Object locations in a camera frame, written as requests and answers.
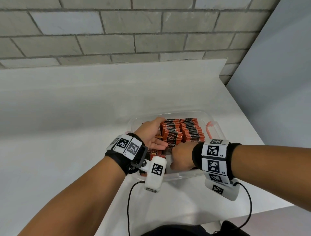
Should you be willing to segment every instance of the white table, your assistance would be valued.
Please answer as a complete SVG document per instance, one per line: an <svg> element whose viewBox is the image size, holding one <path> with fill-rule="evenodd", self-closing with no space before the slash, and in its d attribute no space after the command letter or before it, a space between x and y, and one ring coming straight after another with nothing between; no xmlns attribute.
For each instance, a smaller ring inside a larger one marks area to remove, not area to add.
<svg viewBox="0 0 311 236"><path fill-rule="evenodd" d="M0 235L16 235L53 196L95 165L111 140L128 130L126 121L133 116L204 109L230 141L262 145L217 78L224 63L198 60L1 71L0 110L8 113L1 114L7 125L0 127ZM249 213L242 188L232 202L207 189L204 180L199 176L164 182L157 194L136 186L129 209L131 235L163 224L203 224ZM126 177L96 235L127 234L127 199L136 181ZM245 186L253 213L291 205Z"/></svg>

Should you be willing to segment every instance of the gray brick wall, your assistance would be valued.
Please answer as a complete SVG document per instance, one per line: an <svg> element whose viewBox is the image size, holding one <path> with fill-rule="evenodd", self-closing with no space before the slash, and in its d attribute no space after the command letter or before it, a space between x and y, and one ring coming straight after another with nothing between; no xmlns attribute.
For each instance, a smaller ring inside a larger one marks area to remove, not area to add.
<svg viewBox="0 0 311 236"><path fill-rule="evenodd" d="M278 2L0 0L0 69L226 58L226 83Z"/></svg>

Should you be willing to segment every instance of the clear plastic container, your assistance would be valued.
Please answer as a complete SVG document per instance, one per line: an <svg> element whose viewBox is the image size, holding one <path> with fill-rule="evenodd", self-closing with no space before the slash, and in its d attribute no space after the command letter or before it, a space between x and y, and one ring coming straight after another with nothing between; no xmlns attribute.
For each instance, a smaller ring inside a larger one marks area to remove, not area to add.
<svg viewBox="0 0 311 236"><path fill-rule="evenodd" d="M223 132L220 129L219 124L213 120L213 118L208 115L204 111L181 111L174 113L166 113L166 114L154 114L149 116L142 116L138 118L132 118L129 121L129 128L131 132L137 130L137 128L145 121L151 121L155 119L157 116L164 117L165 119L182 119L182 118L197 118L199 122L199 126L202 128L204 132L205 138L208 139L225 139ZM203 174L201 170L190 170L190 171L173 171L170 168L172 163L171 155L166 155L167 166L166 166L166 174L164 175L163 181L171 181L177 179L190 178L194 176L199 176ZM135 178L138 180L146 180L146 177L141 176L139 172L133 174Z"/></svg>

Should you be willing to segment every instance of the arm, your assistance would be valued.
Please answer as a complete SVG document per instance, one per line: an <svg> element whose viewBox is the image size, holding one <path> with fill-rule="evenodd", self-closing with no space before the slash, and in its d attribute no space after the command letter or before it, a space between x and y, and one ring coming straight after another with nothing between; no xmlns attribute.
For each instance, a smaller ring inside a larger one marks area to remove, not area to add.
<svg viewBox="0 0 311 236"><path fill-rule="evenodd" d="M163 120L145 122L135 131L147 147L164 150L167 146L154 138ZM19 236L93 236L124 178L121 167L105 156L49 201Z"/></svg>
<svg viewBox="0 0 311 236"><path fill-rule="evenodd" d="M195 145L183 143L173 148L171 168L193 168ZM231 169L238 179L311 211L311 149L240 145L232 154Z"/></svg>

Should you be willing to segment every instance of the hand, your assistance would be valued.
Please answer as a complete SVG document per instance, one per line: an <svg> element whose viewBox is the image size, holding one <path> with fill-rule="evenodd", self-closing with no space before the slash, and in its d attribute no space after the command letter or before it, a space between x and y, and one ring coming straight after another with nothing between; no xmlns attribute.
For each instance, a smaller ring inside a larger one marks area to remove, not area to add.
<svg viewBox="0 0 311 236"><path fill-rule="evenodd" d="M192 150L197 145L196 142L180 143L172 149L172 170L186 171L195 167L192 161Z"/></svg>
<svg viewBox="0 0 311 236"><path fill-rule="evenodd" d="M163 121L163 117L157 117L152 121L146 121L134 134L140 137L149 149L164 150L168 144L154 137L157 134L161 134L159 127L160 123Z"/></svg>

